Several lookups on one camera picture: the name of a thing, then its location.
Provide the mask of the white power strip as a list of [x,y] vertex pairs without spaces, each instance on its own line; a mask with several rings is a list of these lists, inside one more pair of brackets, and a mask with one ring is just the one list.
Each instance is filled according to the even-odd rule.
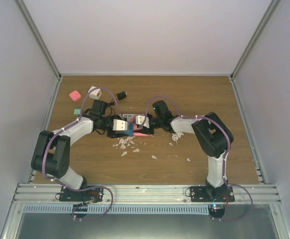
[[126,118],[127,120],[132,120],[132,119],[136,119],[137,117],[140,116],[144,116],[144,114],[123,114],[122,115],[124,118]]

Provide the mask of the large pink socket block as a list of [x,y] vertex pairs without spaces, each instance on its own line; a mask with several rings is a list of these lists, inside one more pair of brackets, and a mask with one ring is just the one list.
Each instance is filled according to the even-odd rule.
[[152,130],[145,126],[133,123],[133,136],[148,136],[152,134]]

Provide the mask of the blue cube socket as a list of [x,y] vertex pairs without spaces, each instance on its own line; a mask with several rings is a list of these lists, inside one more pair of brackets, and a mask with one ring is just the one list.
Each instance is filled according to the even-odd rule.
[[133,133],[134,133],[134,125],[132,123],[128,125],[127,130],[121,132],[122,136],[133,136]]

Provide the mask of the white tiger cube socket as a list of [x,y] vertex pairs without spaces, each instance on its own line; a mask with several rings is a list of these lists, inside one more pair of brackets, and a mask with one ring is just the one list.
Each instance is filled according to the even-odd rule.
[[102,95],[101,89],[95,86],[91,86],[90,89],[88,90],[88,93],[89,93],[89,98],[94,99],[94,100],[99,100]]

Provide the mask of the mint green plug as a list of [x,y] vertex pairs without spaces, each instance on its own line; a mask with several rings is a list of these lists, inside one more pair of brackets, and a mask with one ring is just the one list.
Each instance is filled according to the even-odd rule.
[[81,114],[81,108],[80,107],[76,107],[74,109],[73,115],[78,117]]

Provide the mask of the black power adapter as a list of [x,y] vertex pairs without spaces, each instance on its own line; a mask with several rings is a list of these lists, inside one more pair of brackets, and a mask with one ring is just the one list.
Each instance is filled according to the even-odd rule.
[[117,99],[118,99],[119,101],[121,101],[121,100],[125,99],[125,98],[127,97],[127,95],[128,95],[128,93],[125,92],[125,91],[120,92],[120,93],[117,94]]

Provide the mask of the small pink plug adapter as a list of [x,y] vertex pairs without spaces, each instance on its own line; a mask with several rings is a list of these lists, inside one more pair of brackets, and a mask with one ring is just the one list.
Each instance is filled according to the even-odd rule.
[[77,102],[81,99],[82,95],[77,90],[75,90],[69,93],[69,97],[73,102]]

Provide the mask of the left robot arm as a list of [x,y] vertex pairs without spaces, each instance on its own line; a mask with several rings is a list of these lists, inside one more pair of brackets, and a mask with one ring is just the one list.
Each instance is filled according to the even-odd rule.
[[62,186],[71,188],[71,196],[83,201],[88,189],[83,186],[84,177],[70,167],[71,146],[82,137],[96,131],[106,132],[107,137],[119,137],[119,131],[128,129],[127,119],[122,115],[106,116],[110,104],[95,100],[92,107],[81,111],[70,124],[58,130],[40,132],[31,160],[31,168]]

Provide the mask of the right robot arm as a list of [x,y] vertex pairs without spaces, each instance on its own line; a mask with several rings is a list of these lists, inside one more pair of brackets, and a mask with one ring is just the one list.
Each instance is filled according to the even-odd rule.
[[155,102],[153,109],[155,117],[149,114],[137,116],[136,124],[148,129],[161,128],[174,134],[194,134],[208,159],[206,197],[210,201],[218,201],[228,190],[227,156],[234,141],[233,134],[214,112],[194,117],[173,115],[163,100]]

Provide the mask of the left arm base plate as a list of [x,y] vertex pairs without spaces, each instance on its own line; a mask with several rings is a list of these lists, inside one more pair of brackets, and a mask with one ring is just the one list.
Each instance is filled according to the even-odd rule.
[[55,195],[55,199],[60,202],[101,202],[103,188],[89,189],[86,191],[74,191],[67,187],[62,187],[61,191]]

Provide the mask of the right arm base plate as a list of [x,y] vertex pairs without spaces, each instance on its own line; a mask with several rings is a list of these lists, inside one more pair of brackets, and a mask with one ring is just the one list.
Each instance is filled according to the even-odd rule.
[[185,195],[190,197],[191,202],[226,203],[234,202],[233,189],[223,184],[214,188],[210,185],[190,186],[185,190]]

